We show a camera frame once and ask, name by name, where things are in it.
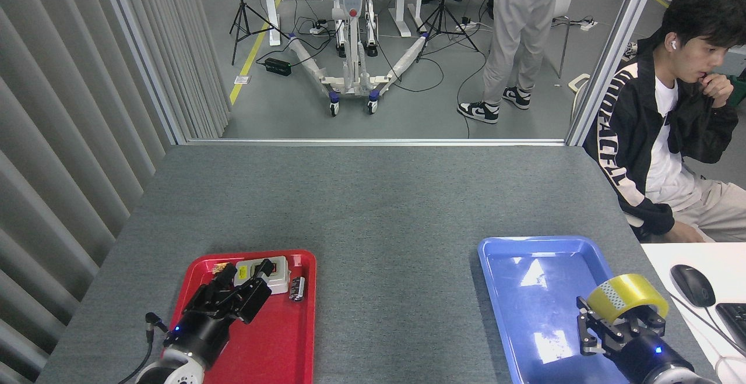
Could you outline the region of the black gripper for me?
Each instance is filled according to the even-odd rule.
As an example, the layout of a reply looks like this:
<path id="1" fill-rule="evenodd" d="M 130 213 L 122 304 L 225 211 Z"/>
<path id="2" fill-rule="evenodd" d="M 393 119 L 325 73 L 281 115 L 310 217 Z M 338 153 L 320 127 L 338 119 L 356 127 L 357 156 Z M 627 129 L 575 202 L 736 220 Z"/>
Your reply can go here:
<path id="1" fill-rule="evenodd" d="M 246 325 L 272 295 L 270 259 L 237 268 L 224 263 L 213 280 L 199 286 L 173 328 L 173 349 L 189 353 L 203 366 L 213 366 L 226 346 L 229 329 L 237 318 Z"/>
<path id="2" fill-rule="evenodd" d="M 629 383 L 695 383 L 691 363 L 662 338 L 666 320 L 651 305 L 639 305 L 628 311 L 632 334 L 622 333 L 583 297 L 576 297 L 579 315 L 580 354 L 603 354 L 621 371 Z"/>

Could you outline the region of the seated person's right hand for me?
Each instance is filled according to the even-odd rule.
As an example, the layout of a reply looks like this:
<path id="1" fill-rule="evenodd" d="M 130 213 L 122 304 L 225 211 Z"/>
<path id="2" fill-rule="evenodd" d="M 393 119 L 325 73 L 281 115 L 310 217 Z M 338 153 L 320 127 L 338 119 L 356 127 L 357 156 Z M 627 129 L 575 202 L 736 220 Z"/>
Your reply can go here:
<path id="1" fill-rule="evenodd" d="M 673 227 L 664 234 L 664 238 L 669 242 L 707 242 L 705 236 L 703 236 L 695 227 L 685 224 L 679 220 L 674 222 Z"/>

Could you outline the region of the seated person's left hand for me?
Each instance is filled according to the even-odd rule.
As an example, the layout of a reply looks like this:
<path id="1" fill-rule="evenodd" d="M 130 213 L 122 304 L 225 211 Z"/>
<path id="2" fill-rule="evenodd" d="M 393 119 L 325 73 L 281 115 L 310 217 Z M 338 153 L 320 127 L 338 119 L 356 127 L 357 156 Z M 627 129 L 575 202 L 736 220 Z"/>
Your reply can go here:
<path id="1" fill-rule="evenodd" d="M 734 86 L 727 76 L 718 73 L 701 73 L 698 79 L 701 93 L 712 99 L 712 108 L 727 105 Z"/>

